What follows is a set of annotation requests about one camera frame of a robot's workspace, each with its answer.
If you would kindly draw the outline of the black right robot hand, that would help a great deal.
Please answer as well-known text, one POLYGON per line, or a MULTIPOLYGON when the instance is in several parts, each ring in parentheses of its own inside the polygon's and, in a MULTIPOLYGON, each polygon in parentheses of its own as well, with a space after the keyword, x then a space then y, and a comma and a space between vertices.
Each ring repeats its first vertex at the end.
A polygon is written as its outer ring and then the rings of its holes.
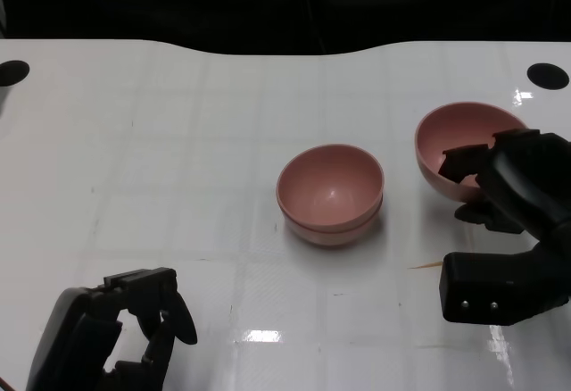
POLYGON ((494 135, 494 146, 443 152, 439 174, 460 183, 473 176, 483 198, 465 201, 455 218, 490 231, 527 232, 539 241, 570 238, 570 142, 538 129, 494 135))

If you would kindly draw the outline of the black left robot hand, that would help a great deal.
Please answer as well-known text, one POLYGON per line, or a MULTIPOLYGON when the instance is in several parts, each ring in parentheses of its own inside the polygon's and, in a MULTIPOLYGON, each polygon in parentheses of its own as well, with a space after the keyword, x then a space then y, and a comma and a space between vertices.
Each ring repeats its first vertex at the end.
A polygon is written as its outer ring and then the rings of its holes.
POLYGON ((193 318, 170 268, 133 270, 94 287, 72 287, 56 301, 33 358, 29 390, 160 390, 176 341, 195 345, 193 318), (137 318, 148 346, 140 362, 104 368, 122 331, 137 318))

